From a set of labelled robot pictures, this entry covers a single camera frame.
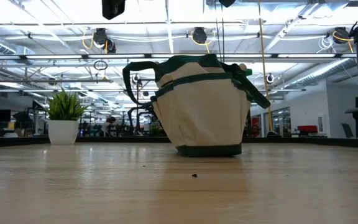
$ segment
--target ceiling pipe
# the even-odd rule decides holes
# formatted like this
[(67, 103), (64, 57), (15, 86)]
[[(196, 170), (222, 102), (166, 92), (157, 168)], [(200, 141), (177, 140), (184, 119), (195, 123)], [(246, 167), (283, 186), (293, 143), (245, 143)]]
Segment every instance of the ceiling pipe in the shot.
[(15, 0), (9, 0), (9, 2), (11, 2), (14, 6), (16, 6), (17, 8), (19, 8), (20, 10), (22, 10), (23, 12), (25, 12), (27, 15), (29, 15), (30, 17), (32, 17), (35, 21), (37, 21), (37, 24), (40, 27), (43, 27), (44, 29), (46, 29), (48, 31), (48, 33), (56, 38), (57, 40), (60, 41), (60, 43), (62, 43), (63, 46), (67, 47), (68, 49), (72, 50), (74, 53), (77, 53), (75, 50), (73, 50), (64, 40), (62, 40), (61, 38), (59, 38), (54, 32), (52, 32), (45, 24), (43, 24), (41, 21), (39, 21), (35, 16), (33, 16), (29, 11), (27, 11), (24, 8), (24, 5), (21, 3), (16, 2)]
[(357, 66), (357, 62), (352, 58), (338, 59), (331, 63), (322, 63), (295, 76), (285, 83), (274, 86), (274, 88), (286, 89), (293, 88), (298, 85), (306, 86), (310, 83), (316, 83), (330, 77), (331, 75), (335, 75), (355, 66)]

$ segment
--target wooden table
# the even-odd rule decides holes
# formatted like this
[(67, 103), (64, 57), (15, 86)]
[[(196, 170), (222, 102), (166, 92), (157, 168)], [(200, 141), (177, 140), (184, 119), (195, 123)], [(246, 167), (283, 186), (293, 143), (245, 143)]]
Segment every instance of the wooden table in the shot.
[(2, 147), (0, 223), (358, 223), (358, 148), (175, 153), (171, 144)]

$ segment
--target ceiling beam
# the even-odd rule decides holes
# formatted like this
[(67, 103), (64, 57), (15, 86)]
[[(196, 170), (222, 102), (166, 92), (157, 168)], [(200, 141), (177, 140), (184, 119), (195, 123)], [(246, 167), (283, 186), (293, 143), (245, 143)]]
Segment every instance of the ceiling beam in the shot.
[(63, 46), (67, 47), (68, 49), (70, 49), (72, 52), (77, 54), (77, 51), (73, 50), (67, 42), (65, 42), (64, 40), (62, 40), (61, 38), (59, 38), (54, 32), (52, 32), (45, 24), (43, 24), (40, 20), (38, 20), (35, 16), (33, 16), (29, 11), (27, 11), (24, 7), (23, 4), (16, 2), (15, 0), (8, 0), (9, 2), (11, 2), (14, 6), (16, 6), (17, 8), (19, 8), (21, 11), (25, 12), (27, 15), (29, 15), (31, 18), (33, 18), (35, 21), (37, 21), (38, 26), (44, 28), (47, 30), (47, 32), (54, 37), (55, 39), (59, 40), (60, 43), (62, 43)]
[(307, 4), (296, 18), (285, 24), (284, 27), (279, 32), (277, 32), (274, 38), (265, 47), (265, 53), (268, 52), (274, 45), (276, 45), (281, 38), (285, 37), (288, 32), (290, 32), (299, 22), (304, 19), (305, 16), (309, 15), (317, 5), (318, 3)]
[(169, 39), (169, 50), (171, 51), (171, 54), (173, 54), (171, 19), (169, 16), (169, 0), (165, 0), (165, 10), (167, 12), (167, 31), (168, 31), (168, 39)]

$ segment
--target ceiling light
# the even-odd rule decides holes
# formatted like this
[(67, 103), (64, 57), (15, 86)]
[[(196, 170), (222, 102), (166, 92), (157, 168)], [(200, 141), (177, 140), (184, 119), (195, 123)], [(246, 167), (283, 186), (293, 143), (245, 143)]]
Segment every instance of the ceiling light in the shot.
[(23, 90), (24, 92), (28, 92), (28, 93), (43, 93), (43, 92), (53, 92), (54, 90)]
[(204, 54), (152, 54), (152, 58), (170, 58), (177, 55), (203, 56)]
[(268, 91), (306, 91), (306, 89), (282, 89), (282, 90), (276, 90), (276, 89), (273, 89), (273, 90), (268, 90)]
[(144, 58), (144, 54), (89, 55), (89, 58)]
[(12, 87), (12, 88), (23, 88), (22, 85), (19, 85), (17, 83), (11, 83), (11, 82), (0, 82), (0, 85)]
[(0, 90), (0, 93), (18, 93), (20, 90)]
[(279, 58), (330, 58), (335, 54), (279, 54)]
[(357, 58), (357, 54), (342, 54), (342, 58)]
[[(226, 58), (262, 58), (262, 54), (225, 54)], [(272, 57), (271, 54), (265, 54), (265, 58)]]
[(93, 92), (87, 92), (85, 93), (88, 97), (90, 98), (94, 98), (95, 100), (98, 100), (99, 99), (99, 96), (96, 94), (96, 93), (93, 93)]
[(37, 96), (37, 97), (40, 97), (40, 98), (44, 98), (44, 96), (41, 96), (40, 94), (38, 94), (38, 93), (30, 93), (31, 95), (33, 95), (33, 96)]
[(19, 60), (20, 57), (16, 55), (1, 55), (0, 60)]
[(28, 59), (81, 59), (82, 55), (28, 55)]

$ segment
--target ceiling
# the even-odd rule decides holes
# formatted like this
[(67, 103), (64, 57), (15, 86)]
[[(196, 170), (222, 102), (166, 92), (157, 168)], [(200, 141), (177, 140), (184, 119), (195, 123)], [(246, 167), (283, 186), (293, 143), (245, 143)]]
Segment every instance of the ceiling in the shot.
[[(327, 0), (327, 4), (308, 2), (312, 1), (262, 1), (261, 26), (266, 54), (351, 53), (348, 44), (332, 43), (332, 33), (335, 27), (345, 27), (349, 31), (358, 21), (358, 1)], [(208, 45), (210, 53), (260, 54), (262, 51), (261, 38), (258, 37), (260, 24), (257, 1), (237, 0), (231, 7), (225, 8), (218, 2), (215, 7), (213, 0), (127, 0), (125, 13), (108, 21), (102, 16), (101, 2), (95, 0), (0, 0), (0, 43), (13, 49), (24, 46), (31, 55), (104, 54), (104, 49), (95, 46), (86, 48), (91, 45), (92, 33), (96, 28), (107, 29), (107, 35), (117, 47), (117, 54), (206, 54), (206, 46), (196, 45), (191, 39), (195, 27), (204, 27), (208, 42), (211, 42)], [(95, 60), (40, 59), (33, 60), (32, 65), (0, 60), (0, 79), (23, 80), (31, 76), (32, 80), (72, 80), (71, 84), (59, 83), (57, 86), (48, 83), (22, 86), (28, 90), (54, 90), (70, 85), (83, 90), (122, 90), (121, 71), (128, 62), (166, 60), (128, 57), (104, 60), (109, 67), (106, 73), (100, 72), (97, 79), (106, 77), (111, 82), (81, 83), (82, 80), (96, 79), (98, 71), (93, 68)], [(227, 62), (245, 63), (254, 71), (249, 79), (257, 88), (263, 88), (261, 58), (238, 57)], [(330, 61), (313, 57), (311, 60), (269, 59), (265, 71), (276, 77), (273, 85), (279, 86), (322, 62)], [(139, 72), (138, 76), (153, 79), (154, 73), (145, 70)], [(0, 85), (2, 89), (12, 87)], [(150, 90), (150, 95), (156, 89), (154, 82), (144, 86), (144, 90)], [(40, 96), (34, 97), (42, 99), (51, 97), (53, 93), (37, 92), (37, 95)], [(90, 98), (90, 103), (102, 103), (100, 99), (104, 99), (110, 105), (119, 104), (122, 110), (133, 106), (123, 92), (98, 92), (97, 95), (99, 98), (95, 102)], [(104, 108), (98, 109), (113, 108), (105, 104)]]

